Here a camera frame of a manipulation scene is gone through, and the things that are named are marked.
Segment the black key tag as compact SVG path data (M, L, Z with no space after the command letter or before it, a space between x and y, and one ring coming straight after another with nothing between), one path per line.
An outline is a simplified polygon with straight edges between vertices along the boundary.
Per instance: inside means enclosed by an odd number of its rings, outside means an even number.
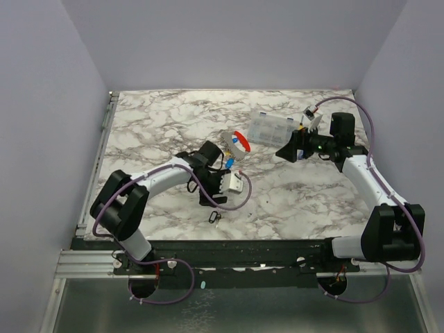
M214 210L210 213L210 216L208 218L208 223L216 228L221 219L222 219L221 213Z

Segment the blue key tag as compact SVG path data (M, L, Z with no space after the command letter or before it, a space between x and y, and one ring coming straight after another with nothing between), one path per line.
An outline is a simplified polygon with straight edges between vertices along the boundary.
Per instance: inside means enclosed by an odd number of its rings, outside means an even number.
M226 169L231 169L233 164L234 160L232 158L228 159L228 161L225 164Z

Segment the metal key organizer red handle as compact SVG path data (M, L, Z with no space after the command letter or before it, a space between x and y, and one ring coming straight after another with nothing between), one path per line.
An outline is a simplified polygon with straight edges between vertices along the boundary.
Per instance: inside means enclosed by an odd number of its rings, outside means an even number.
M251 147L246 137L238 130L223 131L221 133L223 151L229 153L235 160L243 160L251 152Z

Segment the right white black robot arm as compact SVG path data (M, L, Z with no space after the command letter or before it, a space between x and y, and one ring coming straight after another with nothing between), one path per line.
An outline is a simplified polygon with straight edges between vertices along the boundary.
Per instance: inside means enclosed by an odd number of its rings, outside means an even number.
M423 232L425 211L406 202L377 170L364 146L355 144L355 117L335 112L330 133L321 135L315 118L309 127L294 130L288 143L276 156L288 162L325 155L356 188L370 211L364 231L357 236L334 237L328 249L318 255L320 266L335 271L345 259L368 262L414 260L420 256L419 236Z

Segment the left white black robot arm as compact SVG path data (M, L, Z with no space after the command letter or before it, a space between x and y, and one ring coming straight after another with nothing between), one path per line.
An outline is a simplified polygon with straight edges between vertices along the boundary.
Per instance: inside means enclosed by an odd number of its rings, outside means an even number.
M153 265L152 246L139 229L150 199L172 187L188 186L198 180L199 205L215 207L227 202L220 187L223 176L229 171L212 167L222 154L216 144L206 141L197 151L176 154L168 163L149 171L147 176L132 176L121 169L111 173L89 214L130 254L129 265L135 272L147 273Z

